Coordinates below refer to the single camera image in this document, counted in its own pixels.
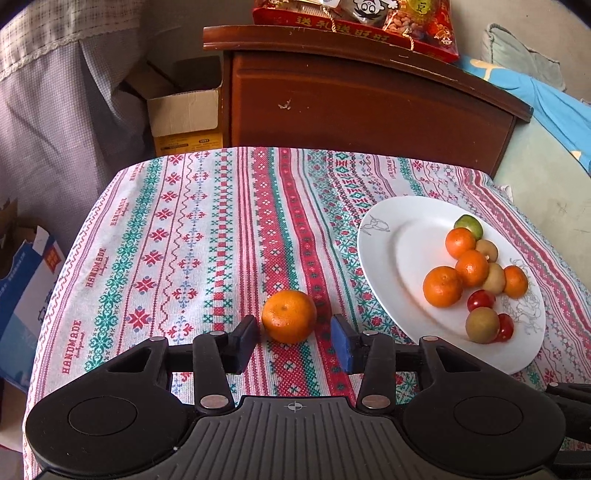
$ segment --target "cherry tomato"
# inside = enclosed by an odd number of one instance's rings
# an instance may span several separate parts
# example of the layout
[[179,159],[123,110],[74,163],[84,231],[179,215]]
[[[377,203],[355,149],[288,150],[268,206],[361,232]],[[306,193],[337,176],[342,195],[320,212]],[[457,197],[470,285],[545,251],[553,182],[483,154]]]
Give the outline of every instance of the cherry tomato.
[[468,307],[469,312],[476,310],[478,307],[488,307],[491,309],[495,304],[495,300],[496,297],[491,292],[486,290],[476,290],[468,298],[466,306]]
[[499,322],[501,323],[501,328],[499,328],[499,333],[495,338],[495,342],[506,342],[513,336],[515,324],[513,323],[513,319],[506,313],[499,314]]

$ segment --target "table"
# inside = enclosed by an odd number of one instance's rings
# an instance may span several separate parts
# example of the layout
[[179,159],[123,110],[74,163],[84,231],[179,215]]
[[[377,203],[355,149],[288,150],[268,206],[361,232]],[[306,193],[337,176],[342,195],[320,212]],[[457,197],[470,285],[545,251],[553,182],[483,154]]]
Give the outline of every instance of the table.
[[[265,299],[293,288],[311,294],[319,325],[307,342],[267,339],[243,375],[241,395],[346,395],[359,376],[339,368],[328,319],[407,342],[374,298],[359,265],[363,214],[394,195],[425,195],[479,215],[531,266],[547,330],[535,361],[516,377],[591,381],[591,294],[490,177],[407,158],[322,150],[232,148],[173,155],[121,171],[90,211],[48,306],[27,411],[43,396],[153,335],[189,343],[258,316]],[[191,374],[172,392],[192,403]],[[415,392],[398,377],[398,400]],[[581,447],[571,444],[570,447]],[[24,445],[25,477],[37,472]]]

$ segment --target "kiwi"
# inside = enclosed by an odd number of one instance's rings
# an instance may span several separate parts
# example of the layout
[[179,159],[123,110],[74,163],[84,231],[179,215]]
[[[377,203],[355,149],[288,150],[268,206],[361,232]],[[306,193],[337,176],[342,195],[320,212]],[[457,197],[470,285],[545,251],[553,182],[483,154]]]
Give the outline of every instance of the kiwi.
[[488,263],[494,263],[496,262],[496,259],[499,258],[498,248],[493,242],[489,240],[478,240],[476,242],[476,250],[484,255],[484,258],[486,258]]
[[495,295],[500,295],[505,290],[505,272],[498,263],[491,263],[488,266],[488,277],[482,284],[482,289]]
[[499,316],[493,309],[487,307],[472,310],[466,319],[466,333],[475,343],[491,343],[500,328]]

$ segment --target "yellow box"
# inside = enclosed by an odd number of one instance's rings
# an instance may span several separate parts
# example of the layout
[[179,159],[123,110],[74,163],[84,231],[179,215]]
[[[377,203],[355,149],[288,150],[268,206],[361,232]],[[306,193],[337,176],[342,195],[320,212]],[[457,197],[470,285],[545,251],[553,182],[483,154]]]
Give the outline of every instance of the yellow box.
[[222,133],[218,130],[189,132],[184,134],[155,137],[154,147],[156,155],[176,155],[180,153],[215,150],[223,147]]

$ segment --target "blue cardboard box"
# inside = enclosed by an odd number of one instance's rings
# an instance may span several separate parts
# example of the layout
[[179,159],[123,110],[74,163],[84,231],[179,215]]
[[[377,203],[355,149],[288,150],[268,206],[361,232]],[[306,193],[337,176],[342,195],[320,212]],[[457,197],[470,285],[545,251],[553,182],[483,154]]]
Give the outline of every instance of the blue cardboard box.
[[0,210],[0,377],[27,391],[41,324],[64,255],[34,220]]

